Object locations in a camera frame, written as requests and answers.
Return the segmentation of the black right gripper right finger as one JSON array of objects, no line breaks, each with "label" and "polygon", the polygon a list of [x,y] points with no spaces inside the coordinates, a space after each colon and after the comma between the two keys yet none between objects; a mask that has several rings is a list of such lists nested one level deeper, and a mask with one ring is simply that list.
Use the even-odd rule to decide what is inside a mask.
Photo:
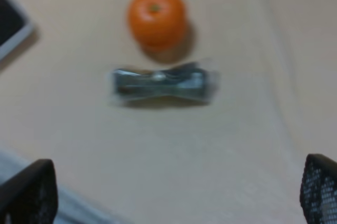
[{"label": "black right gripper right finger", "polygon": [[308,154],[300,188],[300,205],[307,223],[336,223],[336,162]]}]

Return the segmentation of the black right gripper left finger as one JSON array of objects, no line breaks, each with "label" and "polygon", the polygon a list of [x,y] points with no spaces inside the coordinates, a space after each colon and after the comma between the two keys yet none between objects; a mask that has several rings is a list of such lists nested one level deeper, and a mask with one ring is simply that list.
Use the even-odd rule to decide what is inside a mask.
[{"label": "black right gripper left finger", "polygon": [[54,163],[39,159],[1,184],[1,223],[53,223],[58,211]]}]

